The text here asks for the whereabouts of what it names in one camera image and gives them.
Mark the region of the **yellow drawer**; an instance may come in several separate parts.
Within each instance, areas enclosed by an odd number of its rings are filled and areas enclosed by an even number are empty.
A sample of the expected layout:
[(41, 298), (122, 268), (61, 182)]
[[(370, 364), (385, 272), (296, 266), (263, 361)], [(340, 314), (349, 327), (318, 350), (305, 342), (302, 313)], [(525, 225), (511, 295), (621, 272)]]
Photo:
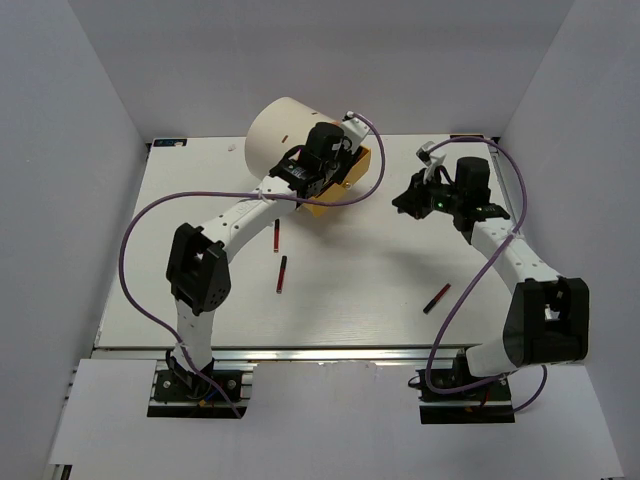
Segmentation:
[(371, 161), (371, 150), (359, 147), (354, 153), (356, 163), (341, 185), (332, 185), (322, 191), (325, 183), (325, 164), (333, 159), (336, 153), (346, 147), (341, 142), (307, 143), (292, 148), (283, 157), (287, 165), (285, 172), (290, 177), (293, 193), (304, 200), (312, 200), (312, 203), (297, 201), (295, 209), (309, 210), (315, 217), (324, 214), (328, 207), (324, 203), (340, 203), (344, 200), (350, 184), (353, 186), (368, 171)]

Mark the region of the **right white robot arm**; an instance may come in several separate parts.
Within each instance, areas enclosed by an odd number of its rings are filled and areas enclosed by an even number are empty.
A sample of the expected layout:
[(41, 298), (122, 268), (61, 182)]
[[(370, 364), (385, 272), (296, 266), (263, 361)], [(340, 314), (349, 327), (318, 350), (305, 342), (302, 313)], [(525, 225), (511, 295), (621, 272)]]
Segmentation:
[(490, 261), (511, 294), (502, 331), (466, 351), (467, 364), (451, 374), (453, 390), (472, 399), (486, 389), (490, 376), (583, 360), (590, 323), (587, 284), (562, 276), (517, 236), (509, 213), (490, 200), (487, 160), (462, 157), (453, 177), (442, 163), (438, 157), (427, 160), (393, 206), (416, 219), (433, 212), (450, 215), (456, 230)]

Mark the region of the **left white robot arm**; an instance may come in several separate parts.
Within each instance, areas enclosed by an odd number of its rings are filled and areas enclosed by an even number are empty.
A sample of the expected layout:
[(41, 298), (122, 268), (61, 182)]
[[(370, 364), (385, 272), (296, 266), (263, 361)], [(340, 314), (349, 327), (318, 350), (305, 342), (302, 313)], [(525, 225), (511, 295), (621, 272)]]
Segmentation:
[(211, 387), (210, 340), (215, 310), (231, 290), (229, 264), (235, 255), (276, 219), (295, 211), (302, 199), (315, 200), (342, 182), (357, 163), (368, 132), (352, 119), (339, 125), (318, 122), (302, 145), (289, 148), (268, 170), (247, 200), (194, 227), (181, 225), (174, 234), (166, 277), (177, 310), (180, 339), (173, 369), (181, 367), (177, 387), (199, 399)]

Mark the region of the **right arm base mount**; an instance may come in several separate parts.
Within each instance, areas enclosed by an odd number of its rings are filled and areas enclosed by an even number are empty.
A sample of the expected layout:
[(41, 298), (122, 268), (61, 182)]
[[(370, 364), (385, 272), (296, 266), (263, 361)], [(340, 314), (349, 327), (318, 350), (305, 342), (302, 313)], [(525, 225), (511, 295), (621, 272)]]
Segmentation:
[[(462, 351), (450, 366), (431, 370), (431, 382), (439, 389), (453, 389), (478, 381), (473, 377)], [(420, 421), (423, 425), (510, 424), (515, 422), (511, 390), (506, 380), (498, 380), (458, 393), (439, 394), (428, 388), (425, 369), (407, 382), (418, 393)]]

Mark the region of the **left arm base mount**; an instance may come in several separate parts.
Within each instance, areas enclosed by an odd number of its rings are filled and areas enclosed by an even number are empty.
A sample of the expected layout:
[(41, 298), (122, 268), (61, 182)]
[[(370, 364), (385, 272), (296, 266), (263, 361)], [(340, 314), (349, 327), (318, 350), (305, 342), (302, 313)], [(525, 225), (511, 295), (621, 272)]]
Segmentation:
[(165, 352), (165, 366), (157, 365), (147, 408), (149, 418), (239, 419), (248, 408), (248, 371), (215, 367), (212, 360), (203, 370), (219, 388), (177, 363)]

